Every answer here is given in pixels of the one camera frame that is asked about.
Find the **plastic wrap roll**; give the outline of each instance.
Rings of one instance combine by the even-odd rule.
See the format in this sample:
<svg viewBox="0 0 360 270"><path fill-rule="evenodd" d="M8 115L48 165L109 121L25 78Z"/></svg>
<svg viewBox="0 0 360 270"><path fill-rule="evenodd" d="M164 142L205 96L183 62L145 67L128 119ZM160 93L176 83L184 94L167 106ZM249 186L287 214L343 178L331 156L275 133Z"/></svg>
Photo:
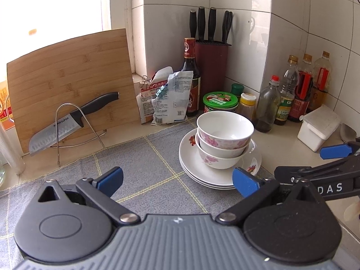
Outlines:
<svg viewBox="0 0 360 270"><path fill-rule="evenodd" d="M9 137L6 134L6 131L0 122L0 152L15 172L15 174L20 175L25 170L25 163L21 159L20 155L12 147Z"/></svg>

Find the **green lid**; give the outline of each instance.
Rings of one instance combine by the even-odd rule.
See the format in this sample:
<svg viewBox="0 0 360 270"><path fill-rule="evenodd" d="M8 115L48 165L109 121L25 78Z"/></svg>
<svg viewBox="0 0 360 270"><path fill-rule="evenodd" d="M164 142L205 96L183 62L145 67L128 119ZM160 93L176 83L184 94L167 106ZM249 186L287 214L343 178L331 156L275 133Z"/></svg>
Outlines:
<svg viewBox="0 0 360 270"><path fill-rule="evenodd" d="M214 91L204 95L203 102L212 108L229 109L238 104L238 98L228 92Z"/></svg>
<svg viewBox="0 0 360 270"><path fill-rule="evenodd" d="M231 93L240 96L244 92L244 86L239 83L231 84Z"/></svg>

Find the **stack of bowls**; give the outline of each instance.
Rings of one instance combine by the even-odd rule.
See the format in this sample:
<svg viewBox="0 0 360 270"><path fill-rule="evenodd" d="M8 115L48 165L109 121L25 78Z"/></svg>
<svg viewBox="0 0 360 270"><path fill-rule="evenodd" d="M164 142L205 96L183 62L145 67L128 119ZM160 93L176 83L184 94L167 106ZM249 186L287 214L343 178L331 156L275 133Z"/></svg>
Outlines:
<svg viewBox="0 0 360 270"><path fill-rule="evenodd" d="M213 111L197 119L195 142L201 159L215 169L234 166L249 149L253 124L234 112Z"/></svg>

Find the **wooden cutting board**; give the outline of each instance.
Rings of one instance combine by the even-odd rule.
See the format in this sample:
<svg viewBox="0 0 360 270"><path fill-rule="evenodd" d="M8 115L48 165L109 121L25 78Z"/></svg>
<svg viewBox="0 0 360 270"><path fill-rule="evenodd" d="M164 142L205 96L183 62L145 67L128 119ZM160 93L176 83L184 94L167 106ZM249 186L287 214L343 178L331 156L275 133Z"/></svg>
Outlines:
<svg viewBox="0 0 360 270"><path fill-rule="evenodd" d="M12 113L23 152L30 138L55 122L63 103L78 106L102 94L118 91L119 100L87 116L95 131L140 119L125 29L68 39L26 54L7 64ZM64 106L63 117L74 110ZM68 136L92 134L85 124Z"/></svg>

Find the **white plate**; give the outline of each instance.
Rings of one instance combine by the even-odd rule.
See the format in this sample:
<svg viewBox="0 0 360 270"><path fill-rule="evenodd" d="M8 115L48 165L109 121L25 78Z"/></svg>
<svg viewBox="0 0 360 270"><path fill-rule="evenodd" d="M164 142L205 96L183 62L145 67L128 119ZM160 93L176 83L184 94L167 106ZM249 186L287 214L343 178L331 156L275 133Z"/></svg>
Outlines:
<svg viewBox="0 0 360 270"><path fill-rule="evenodd" d="M182 161L180 159L180 164L181 164L181 167L182 169L184 170L184 172L192 179L194 180L195 182L205 186L205 187L208 187L208 188L212 188L212 189L215 189L215 190L233 190L235 189L234 186L215 186L215 185L210 185L208 183L205 183L203 182L202 180L199 180L198 178L196 178L195 176L193 176L190 172L188 172L186 170L186 168L184 167L184 165L182 164Z"/></svg>
<svg viewBox="0 0 360 270"><path fill-rule="evenodd" d="M180 142L179 159L190 174L209 185L233 186L233 170L241 167L253 176L257 174L261 166L261 153L253 140L250 141L250 149L237 164L229 169L214 169L206 165L201 159L195 143L196 129L187 133Z"/></svg>

